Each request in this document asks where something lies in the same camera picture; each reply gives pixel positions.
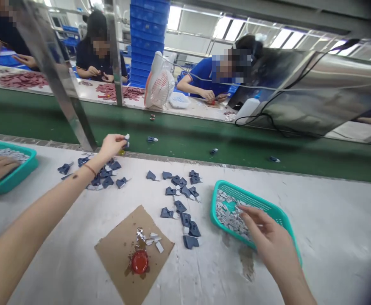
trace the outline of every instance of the plastic bottle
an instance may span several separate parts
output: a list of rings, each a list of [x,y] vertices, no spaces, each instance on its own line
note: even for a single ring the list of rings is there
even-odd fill
[[[235,120],[238,118],[244,117],[244,116],[251,116],[253,111],[259,106],[260,94],[256,95],[254,98],[247,99],[246,102],[243,104],[242,108],[239,110],[239,112],[236,114]],[[252,118],[243,118],[236,122],[236,124],[241,125],[245,124],[247,121],[252,120]]]

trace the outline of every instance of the brown cardboard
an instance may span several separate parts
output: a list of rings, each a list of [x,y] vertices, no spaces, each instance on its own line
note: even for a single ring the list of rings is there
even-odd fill
[[[150,271],[145,273],[144,279],[141,279],[139,274],[126,272],[130,264],[129,257],[135,251],[136,232],[139,227],[143,228],[146,238],[150,237],[151,232],[158,234],[162,238],[160,243],[164,248],[163,253],[160,253],[154,243],[146,247]],[[160,231],[151,216],[140,205],[105,238],[102,238],[95,246],[95,250],[123,302],[126,305],[141,305],[173,247],[174,243]]]

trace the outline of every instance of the small white part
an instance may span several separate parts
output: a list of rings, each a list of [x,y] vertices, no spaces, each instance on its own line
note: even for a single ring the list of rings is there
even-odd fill
[[[161,245],[161,243],[159,241],[156,243],[156,246],[157,246],[157,249],[159,250],[159,252],[160,253],[163,253],[164,248],[163,248],[163,246]]]

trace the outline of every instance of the worker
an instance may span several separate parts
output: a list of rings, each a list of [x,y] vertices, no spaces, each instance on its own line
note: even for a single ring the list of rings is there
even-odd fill
[[[76,72],[80,78],[107,83],[114,82],[110,58],[110,44],[107,39],[106,17],[99,10],[94,10],[87,20],[88,29],[85,38],[78,44],[76,51]],[[125,59],[120,54],[122,83],[127,82]]]
[[[11,14],[5,9],[5,6],[0,1],[0,50],[2,47],[6,47],[10,50],[16,52],[13,58],[19,63],[26,65],[33,71],[39,71],[36,60],[31,56],[31,52],[21,37],[19,31],[16,28],[13,16],[14,12]],[[60,42],[56,36],[56,40],[61,49],[62,56],[69,65],[69,55],[65,46]],[[52,51],[54,56],[57,56],[56,51]]]
[[[0,236],[0,305],[7,304],[37,251],[81,192],[125,144],[124,136],[107,135],[98,154],[30,205]],[[10,158],[0,157],[0,179],[17,165]],[[285,304],[316,304],[289,233],[262,210],[245,206],[240,209]]]
[[[262,42],[256,41],[254,35],[246,35],[227,50],[224,58],[208,57],[201,60],[180,80],[177,89],[211,104],[215,104],[215,100],[221,103],[227,99],[233,80],[250,73],[251,65],[261,57],[262,48]]]

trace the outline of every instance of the dark hair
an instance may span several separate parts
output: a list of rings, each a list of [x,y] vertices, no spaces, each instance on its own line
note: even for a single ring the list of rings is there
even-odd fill
[[[108,40],[108,26],[105,15],[100,10],[94,10],[87,21],[88,31],[83,41],[90,43],[94,39]]]

